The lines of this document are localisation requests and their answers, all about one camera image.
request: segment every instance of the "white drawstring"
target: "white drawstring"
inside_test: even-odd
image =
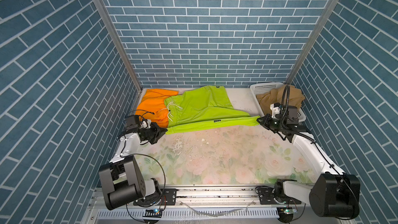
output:
[[[169,118],[169,121],[173,121],[173,120],[170,118],[170,116],[173,117],[172,112],[171,112],[170,109],[169,109],[169,107],[170,107],[171,105],[175,105],[176,107],[178,107],[178,108],[180,108],[180,109],[182,110],[182,107],[177,106],[177,105],[174,104],[173,102],[168,103],[168,104],[167,104],[167,110],[169,111],[169,113],[167,113],[167,117]]]

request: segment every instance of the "black metal plate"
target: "black metal plate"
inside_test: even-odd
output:
[[[163,195],[166,196],[166,206],[176,205],[177,189],[164,189]]]
[[[273,196],[273,189],[270,188],[258,188],[257,191],[259,192],[259,199],[260,199],[260,204],[261,205],[269,205],[269,204],[280,204],[277,202]],[[291,198],[291,197],[286,197],[284,200],[289,201],[290,205],[296,204],[301,204],[301,201]]]
[[[149,224],[155,224],[158,221],[160,221],[160,219],[162,218],[163,212],[160,211],[159,213],[155,214],[155,213],[149,213],[149,212],[145,212],[145,215],[142,217],[142,219],[144,220],[144,223],[149,223]],[[159,218],[159,220],[147,220],[145,219],[145,217],[151,217],[151,218]]]

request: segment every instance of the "tan garment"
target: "tan garment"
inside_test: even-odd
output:
[[[281,103],[283,90],[285,89],[285,87],[286,85],[283,85],[280,88],[271,89],[271,91],[267,93],[261,93],[256,95],[257,101],[259,102],[260,107],[265,115],[267,115],[267,113],[272,114],[270,109],[271,104]],[[295,106],[298,110],[301,107],[301,102],[304,99],[305,97],[304,95],[302,95],[301,89],[295,88],[294,86],[290,85],[289,106]]]

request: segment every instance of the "table surface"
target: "table surface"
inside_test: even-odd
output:
[[[184,88],[171,89],[183,93]],[[259,114],[249,88],[226,88],[235,109]],[[155,157],[162,164],[169,185],[274,183],[277,178],[314,183],[316,177],[301,153],[277,134],[257,125],[222,127],[164,135],[137,153]],[[145,179],[163,183],[159,165],[137,157]]]

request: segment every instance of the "blue brick wall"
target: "blue brick wall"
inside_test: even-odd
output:
[[[340,0],[294,83],[334,161],[361,181],[358,223],[397,223],[398,0]]]
[[[327,0],[103,0],[144,87],[286,79]]]
[[[81,221],[136,94],[92,0],[0,0],[0,223]]]

